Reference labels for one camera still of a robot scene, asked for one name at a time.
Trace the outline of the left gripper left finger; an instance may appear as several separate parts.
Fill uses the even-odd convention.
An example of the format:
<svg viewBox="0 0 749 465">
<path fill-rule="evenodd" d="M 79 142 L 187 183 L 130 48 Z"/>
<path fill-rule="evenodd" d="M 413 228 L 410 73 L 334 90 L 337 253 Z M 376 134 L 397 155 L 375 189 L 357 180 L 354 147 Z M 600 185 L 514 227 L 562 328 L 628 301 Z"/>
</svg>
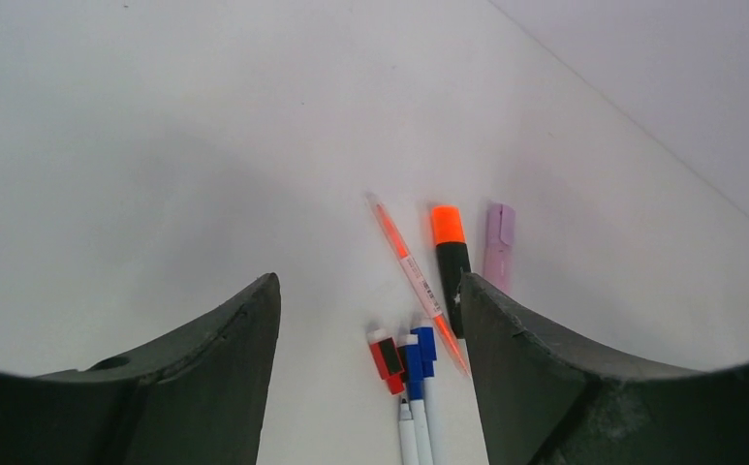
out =
<svg viewBox="0 0 749 465">
<path fill-rule="evenodd" d="M 0 372 L 0 464 L 252 464 L 281 317 L 268 273 L 92 367 Z"/>
</svg>

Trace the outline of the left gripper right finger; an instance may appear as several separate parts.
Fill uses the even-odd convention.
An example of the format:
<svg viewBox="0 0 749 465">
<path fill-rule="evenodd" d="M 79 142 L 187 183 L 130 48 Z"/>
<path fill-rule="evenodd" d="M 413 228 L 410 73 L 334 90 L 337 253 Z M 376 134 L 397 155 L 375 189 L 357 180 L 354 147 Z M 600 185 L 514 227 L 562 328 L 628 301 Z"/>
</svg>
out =
<svg viewBox="0 0 749 465">
<path fill-rule="evenodd" d="M 578 334 L 476 274 L 461 309 L 492 464 L 749 464 L 749 362 L 702 372 Z"/>
</svg>

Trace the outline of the white pen black end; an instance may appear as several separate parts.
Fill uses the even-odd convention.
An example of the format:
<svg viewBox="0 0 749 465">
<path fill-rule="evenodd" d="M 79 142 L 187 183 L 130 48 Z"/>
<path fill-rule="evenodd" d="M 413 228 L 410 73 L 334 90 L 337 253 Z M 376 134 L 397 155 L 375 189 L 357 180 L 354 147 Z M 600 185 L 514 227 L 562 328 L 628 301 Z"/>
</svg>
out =
<svg viewBox="0 0 749 465">
<path fill-rule="evenodd" d="M 446 458 L 443 448 L 443 428 L 437 402 L 437 383 L 435 377 L 427 377 L 422 383 L 425 412 L 427 418 L 429 443 L 435 465 L 443 465 Z"/>
</svg>

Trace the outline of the pink marker pen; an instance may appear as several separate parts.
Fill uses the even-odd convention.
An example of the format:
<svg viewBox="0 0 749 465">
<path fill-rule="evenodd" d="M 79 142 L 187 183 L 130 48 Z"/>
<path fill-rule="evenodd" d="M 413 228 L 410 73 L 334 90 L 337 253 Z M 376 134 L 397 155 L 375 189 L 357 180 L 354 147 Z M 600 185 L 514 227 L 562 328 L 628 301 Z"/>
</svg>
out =
<svg viewBox="0 0 749 465">
<path fill-rule="evenodd" d="M 483 278 L 492 286 L 509 295 L 512 290 L 513 247 L 497 242 L 484 248 Z"/>
</svg>

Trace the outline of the orange marker pen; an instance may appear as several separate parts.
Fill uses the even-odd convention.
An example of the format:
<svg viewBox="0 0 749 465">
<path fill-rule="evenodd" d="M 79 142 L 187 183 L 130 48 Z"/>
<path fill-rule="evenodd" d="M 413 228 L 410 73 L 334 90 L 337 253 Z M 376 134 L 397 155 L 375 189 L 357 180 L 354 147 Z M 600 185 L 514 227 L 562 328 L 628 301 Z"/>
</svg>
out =
<svg viewBox="0 0 749 465">
<path fill-rule="evenodd" d="M 459 241 L 443 242 L 436 245 L 435 253 L 449 322 L 454 336 L 463 339 L 460 286 L 462 276 L 471 272 L 467 245 Z"/>
</svg>

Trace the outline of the orange pen cap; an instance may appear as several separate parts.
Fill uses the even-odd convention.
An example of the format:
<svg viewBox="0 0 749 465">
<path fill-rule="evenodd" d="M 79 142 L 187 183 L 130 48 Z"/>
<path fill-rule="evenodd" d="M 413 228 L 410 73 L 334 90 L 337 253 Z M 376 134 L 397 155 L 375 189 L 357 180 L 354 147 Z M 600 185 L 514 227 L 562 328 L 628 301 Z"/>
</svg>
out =
<svg viewBox="0 0 749 465">
<path fill-rule="evenodd" d="M 436 246 L 445 243 L 465 243 L 466 238 L 459 209 L 454 205 L 436 205 L 430 212 L 433 241 Z"/>
</svg>

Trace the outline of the thin orange pen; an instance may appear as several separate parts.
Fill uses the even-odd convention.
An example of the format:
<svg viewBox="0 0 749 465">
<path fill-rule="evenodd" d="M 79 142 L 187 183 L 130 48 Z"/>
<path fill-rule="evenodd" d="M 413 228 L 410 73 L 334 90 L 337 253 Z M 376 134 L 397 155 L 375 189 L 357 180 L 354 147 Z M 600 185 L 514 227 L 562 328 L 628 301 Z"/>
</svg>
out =
<svg viewBox="0 0 749 465">
<path fill-rule="evenodd" d="M 452 358 L 453 363 L 464 376 L 469 377 L 471 372 L 468 362 L 460 350 L 452 328 L 443 315 L 442 307 L 435 297 L 427 279 L 424 277 L 418 262 L 411 252 L 410 257 L 406 261 L 397 261 L 417 296 L 421 309 L 437 330 L 443 346 Z"/>
</svg>

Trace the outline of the clear pen cap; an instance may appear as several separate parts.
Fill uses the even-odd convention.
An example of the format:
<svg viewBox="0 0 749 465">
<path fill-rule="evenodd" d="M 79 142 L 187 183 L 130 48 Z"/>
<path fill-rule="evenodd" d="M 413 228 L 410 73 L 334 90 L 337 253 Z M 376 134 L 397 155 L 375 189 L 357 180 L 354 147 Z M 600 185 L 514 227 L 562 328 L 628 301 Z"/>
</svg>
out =
<svg viewBox="0 0 749 465">
<path fill-rule="evenodd" d="M 388 244 L 390 245 L 391 250 L 399 261 L 406 261 L 410 257 L 409 249 L 387 208 L 379 197 L 373 193 L 367 192 L 365 198 Z"/>
</svg>

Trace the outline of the white pen green end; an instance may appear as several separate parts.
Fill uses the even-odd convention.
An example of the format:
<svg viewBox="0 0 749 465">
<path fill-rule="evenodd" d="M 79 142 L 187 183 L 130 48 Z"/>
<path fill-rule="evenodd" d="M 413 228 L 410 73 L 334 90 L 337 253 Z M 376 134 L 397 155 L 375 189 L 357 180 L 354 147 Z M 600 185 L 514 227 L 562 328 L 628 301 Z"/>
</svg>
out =
<svg viewBox="0 0 749 465">
<path fill-rule="evenodd" d="M 421 465 L 433 465 L 434 458 L 425 402 L 422 399 L 410 400 L 409 406 L 414 420 L 419 462 Z"/>
</svg>

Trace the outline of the blue eraser pen cap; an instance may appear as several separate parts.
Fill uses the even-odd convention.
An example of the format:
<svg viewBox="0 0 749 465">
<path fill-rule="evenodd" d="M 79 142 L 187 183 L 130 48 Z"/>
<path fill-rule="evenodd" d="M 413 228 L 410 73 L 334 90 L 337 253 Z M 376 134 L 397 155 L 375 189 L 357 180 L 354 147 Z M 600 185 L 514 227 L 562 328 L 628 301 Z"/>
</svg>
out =
<svg viewBox="0 0 749 465">
<path fill-rule="evenodd" d="M 433 327 L 430 325 L 418 325 L 413 327 L 410 333 L 418 337 L 422 376 L 424 378 L 433 378 L 435 376 L 435 362 L 437 361 Z"/>
</svg>

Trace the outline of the white pen blue end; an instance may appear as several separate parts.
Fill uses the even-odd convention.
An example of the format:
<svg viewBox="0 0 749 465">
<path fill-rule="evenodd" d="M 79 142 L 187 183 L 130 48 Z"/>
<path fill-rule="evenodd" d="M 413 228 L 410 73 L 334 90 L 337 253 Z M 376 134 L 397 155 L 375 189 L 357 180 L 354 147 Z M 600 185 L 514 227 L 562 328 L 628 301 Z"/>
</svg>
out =
<svg viewBox="0 0 749 465">
<path fill-rule="evenodd" d="M 415 423 L 408 400 L 400 399 L 398 411 L 398 433 L 403 465 L 419 465 L 420 458 L 416 439 Z"/>
</svg>

